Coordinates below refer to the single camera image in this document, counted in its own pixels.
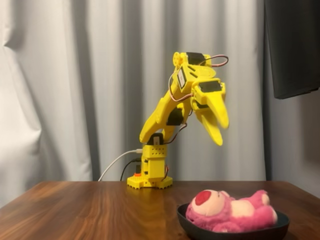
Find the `cable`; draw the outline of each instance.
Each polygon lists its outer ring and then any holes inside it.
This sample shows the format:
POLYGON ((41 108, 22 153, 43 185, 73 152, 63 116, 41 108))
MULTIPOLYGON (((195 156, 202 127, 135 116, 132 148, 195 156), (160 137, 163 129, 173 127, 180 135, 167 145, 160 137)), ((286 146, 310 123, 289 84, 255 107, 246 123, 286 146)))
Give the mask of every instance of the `cable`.
POLYGON ((167 142, 165 142, 164 144, 170 144, 170 143, 172 143, 172 142, 176 139, 178 133, 180 133, 181 130, 182 130, 182 129, 185 129, 187 126, 188 126, 188 124, 185 123, 182 127, 180 127, 180 129, 179 129, 178 132, 174 135, 174 137, 171 139, 171 141, 167 141, 167 142))
POLYGON ((162 180, 161 180, 161 181, 165 180, 165 179, 166 179, 166 177, 168 176, 169 167, 168 167, 168 165, 167 165, 167 164, 166 164, 166 165, 164 165, 164 172, 165 172, 165 174, 164 174, 164 178, 162 178, 162 180))
POLYGON ((177 70, 177 71, 174 71, 174 72, 171 74, 171 76, 169 77, 168 89, 169 89, 169 94, 170 94, 171 99, 172 99, 174 102, 181 102, 181 101, 184 101, 184 100, 192 97, 194 94, 193 94, 193 93, 189 93, 189 94, 187 94, 187 95, 185 95, 185 96, 183 96, 183 97, 181 97, 181 98, 179 98, 179 99, 175 99, 175 97, 174 97, 174 95, 173 95, 173 93, 172 93, 172 90, 171 90, 171 79, 172 79, 172 76, 173 76, 176 72, 178 72, 178 70, 177 70))
POLYGON ((142 154, 142 149, 138 148, 136 150, 130 150, 130 151, 126 151, 125 153, 121 154, 120 156, 118 156, 112 163, 110 163, 110 165, 104 170, 104 172, 102 173, 101 177, 99 178, 98 182, 100 182, 102 180, 102 178, 104 177, 104 175, 106 174, 106 172, 109 170, 109 168, 111 168, 111 166, 118 161, 120 158, 122 158, 124 155, 130 154, 130 153, 136 153, 136 154, 142 154))
POLYGON ((122 177, 124 176, 125 170, 126 170, 126 168, 129 166, 129 164, 138 163, 138 162, 141 162, 141 157, 137 157, 137 158, 135 158, 135 159, 132 159, 130 162, 128 162, 128 163, 124 166, 123 171, 122 171, 122 174, 121 174, 121 177, 120 177, 120 181, 122 181, 122 177))
POLYGON ((225 58, 226 60, 222 63, 216 63, 216 64, 212 64, 211 67, 213 68, 217 68, 217 67, 222 67, 224 65, 226 65, 228 62, 229 62, 229 57, 224 55, 224 54, 218 54, 218 55, 214 55, 214 56, 211 56, 207 59, 205 59, 204 61, 200 62, 199 65, 203 64, 205 61, 209 60, 209 59, 216 59, 216 58, 225 58))

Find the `yellow robotic arm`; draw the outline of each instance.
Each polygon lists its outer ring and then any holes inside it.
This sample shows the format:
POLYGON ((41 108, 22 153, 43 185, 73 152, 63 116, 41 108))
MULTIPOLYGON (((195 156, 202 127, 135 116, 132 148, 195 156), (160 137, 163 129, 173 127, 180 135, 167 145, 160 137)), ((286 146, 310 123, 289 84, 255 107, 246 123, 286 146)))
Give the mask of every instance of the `yellow robotic arm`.
POLYGON ((176 52, 173 65, 175 69, 170 77, 169 90, 160 99, 139 136, 143 143, 141 171, 127 179, 127 184, 133 188, 165 188, 172 184, 172 178, 165 175, 166 143, 176 126, 186 124, 191 111, 219 146, 223 140, 218 123, 224 129, 229 126, 224 103, 226 86, 215 77, 210 55, 176 52))

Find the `black plate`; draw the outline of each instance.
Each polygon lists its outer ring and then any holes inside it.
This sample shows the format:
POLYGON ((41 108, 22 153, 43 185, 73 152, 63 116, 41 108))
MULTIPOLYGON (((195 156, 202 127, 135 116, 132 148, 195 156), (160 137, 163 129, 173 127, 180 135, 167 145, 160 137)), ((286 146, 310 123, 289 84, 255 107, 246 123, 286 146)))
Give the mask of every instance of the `black plate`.
POLYGON ((287 234, 290 222, 285 214, 276 211, 278 221, 273 227, 241 233, 213 232, 197 227, 186 219, 188 205, 189 203, 179 206, 176 212, 182 228, 194 240, 282 240, 287 234))

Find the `wooden table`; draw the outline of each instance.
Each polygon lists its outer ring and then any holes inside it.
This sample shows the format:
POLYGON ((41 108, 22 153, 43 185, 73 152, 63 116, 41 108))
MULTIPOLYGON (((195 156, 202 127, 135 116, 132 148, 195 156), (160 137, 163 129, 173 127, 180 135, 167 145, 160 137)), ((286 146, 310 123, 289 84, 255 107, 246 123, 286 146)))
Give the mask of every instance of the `wooden table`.
POLYGON ((320 240, 320 199, 287 182, 179 181, 164 190, 124 182, 42 182, 0 209, 1 240, 186 240, 176 208, 204 189, 236 198, 265 189, 291 220, 286 240, 320 240))

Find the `plush bear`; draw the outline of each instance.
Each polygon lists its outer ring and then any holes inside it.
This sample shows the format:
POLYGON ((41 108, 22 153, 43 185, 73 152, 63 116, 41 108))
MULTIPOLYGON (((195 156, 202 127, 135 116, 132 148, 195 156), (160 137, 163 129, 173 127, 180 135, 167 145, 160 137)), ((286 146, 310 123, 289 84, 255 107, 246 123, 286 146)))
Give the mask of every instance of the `plush bear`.
POLYGON ((225 191, 204 190, 193 198, 185 216, 200 228, 224 233, 271 227, 278 219, 264 190, 239 200, 225 191))

